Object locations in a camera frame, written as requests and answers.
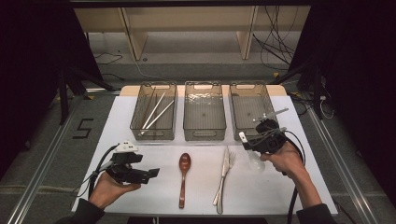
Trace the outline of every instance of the butter knife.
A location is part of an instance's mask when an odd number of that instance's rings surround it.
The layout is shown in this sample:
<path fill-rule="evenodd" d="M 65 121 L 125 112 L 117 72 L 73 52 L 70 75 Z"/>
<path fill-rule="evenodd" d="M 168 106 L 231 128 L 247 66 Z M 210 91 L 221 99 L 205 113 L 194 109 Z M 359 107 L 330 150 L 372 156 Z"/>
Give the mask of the butter knife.
<path fill-rule="evenodd" d="M 220 187 L 219 187 L 219 198 L 218 198 L 218 213 L 222 214 L 223 209 L 222 209 L 222 193 L 224 189 L 224 180 L 225 176 L 227 175 L 227 172 L 230 170 L 230 150 L 228 147 L 224 150 L 224 159 L 223 159 L 223 167 L 221 171 L 221 181 L 220 181 Z"/>

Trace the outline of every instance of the hand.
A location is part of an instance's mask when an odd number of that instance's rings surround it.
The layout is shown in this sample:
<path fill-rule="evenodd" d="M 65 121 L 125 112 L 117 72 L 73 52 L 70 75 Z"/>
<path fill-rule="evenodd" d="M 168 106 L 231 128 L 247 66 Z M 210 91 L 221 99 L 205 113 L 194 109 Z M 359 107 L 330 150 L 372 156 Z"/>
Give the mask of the hand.
<path fill-rule="evenodd" d="M 270 161 L 277 171 L 285 172 L 291 179 L 306 172 L 297 149 L 289 142 L 275 154 L 262 154 L 260 160 Z"/>
<path fill-rule="evenodd" d="M 274 154 L 262 154 L 262 161 L 270 161 L 279 172 L 285 172 L 296 185 L 303 208 L 321 203 L 318 191 L 312 183 L 309 173 L 294 146 L 286 142 L 283 147 Z"/>
<path fill-rule="evenodd" d="M 105 209 L 114 203 L 122 194 L 140 189 L 140 187 L 140 184 L 120 184 L 108 173 L 103 172 L 99 177 L 89 201 L 100 209 Z"/>

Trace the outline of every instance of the aluminum rail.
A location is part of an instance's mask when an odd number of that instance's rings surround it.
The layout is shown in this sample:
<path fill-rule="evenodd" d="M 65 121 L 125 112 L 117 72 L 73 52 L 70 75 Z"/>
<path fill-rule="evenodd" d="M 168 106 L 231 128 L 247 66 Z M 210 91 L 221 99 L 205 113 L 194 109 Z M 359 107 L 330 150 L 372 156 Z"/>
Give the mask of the aluminum rail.
<path fill-rule="evenodd" d="M 38 188 L 43 182 L 44 177 L 46 176 L 47 171 L 50 168 L 50 165 L 53 161 L 53 158 L 55 157 L 62 141 L 64 140 L 64 135 L 68 130 L 70 121 L 73 118 L 73 115 L 76 112 L 78 105 L 82 102 L 82 98 L 83 98 L 82 96 L 78 96 L 75 97 L 74 100 L 72 101 L 72 104 L 70 106 L 70 110 L 71 110 L 70 115 L 68 116 L 64 124 L 59 126 L 58 131 L 53 137 L 52 142 L 50 143 L 49 148 L 46 154 L 44 155 L 43 160 L 38 165 L 38 168 L 35 171 L 32 180 L 30 181 L 29 185 L 26 187 L 24 193 L 20 197 L 10 217 L 8 218 L 8 222 L 7 222 L 8 224 L 17 224 L 17 223 L 19 224 L 23 222 L 30 206 L 32 205 L 33 199 L 35 198 Z"/>
<path fill-rule="evenodd" d="M 323 120 L 319 120 L 312 109 L 309 109 L 309 116 L 317 128 L 320 138 L 329 152 L 332 162 L 334 163 L 335 168 L 337 169 L 337 172 L 340 175 L 352 202 L 355 204 L 355 207 L 361 216 L 361 220 L 365 224 L 378 223 L 378 220 L 375 217 L 370 204 L 353 177 L 353 174 L 349 171 L 347 163 L 344 161 L 343 156 L 337 148 L 337 145 L 332 140 L 332 137 Z"/>

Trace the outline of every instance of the wooden spoon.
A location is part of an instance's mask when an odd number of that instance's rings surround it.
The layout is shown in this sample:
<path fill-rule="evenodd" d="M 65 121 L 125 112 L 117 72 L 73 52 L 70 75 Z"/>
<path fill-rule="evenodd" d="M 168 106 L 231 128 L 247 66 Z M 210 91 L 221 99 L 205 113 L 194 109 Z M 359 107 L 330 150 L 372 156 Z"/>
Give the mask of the wooden spoon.
<path fill-rule="evenodd" d="M 178 161 L 178 167 L 180 168 L 181 171 L 181 190 L 180 190 L 180 198 L 178 201 L 178 207 L 179 208 L 184 208 L 184 202 L 186 200 L 185 197 L 185 185 L 186 185 L 186 174 L 190 170 L 191 167 L 191 158 L 188 153 L 183 153 L 180 157 L 180 160 Z"/>

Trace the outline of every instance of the printed number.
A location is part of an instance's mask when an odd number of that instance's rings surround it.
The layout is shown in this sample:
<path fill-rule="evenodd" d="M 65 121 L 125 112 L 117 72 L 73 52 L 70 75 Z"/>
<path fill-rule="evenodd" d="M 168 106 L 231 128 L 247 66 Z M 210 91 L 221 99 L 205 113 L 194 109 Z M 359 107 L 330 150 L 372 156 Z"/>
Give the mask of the printed number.
<path fill-rule="evenodd" d="M 92 128 L 81 128 L 82 123 L 83 123 L 84 121 L 93 121 L 93 119 L 82 119 L 82 120 L 79 122 L 77 131 L 85 131 L 86 133 L 85 133 L 84 136 L 73 136 L 73 139 L 88 138 L 88 136 L 90 135 L 90 132 L 91 132 L 91 129 L 92 129 Z"/>

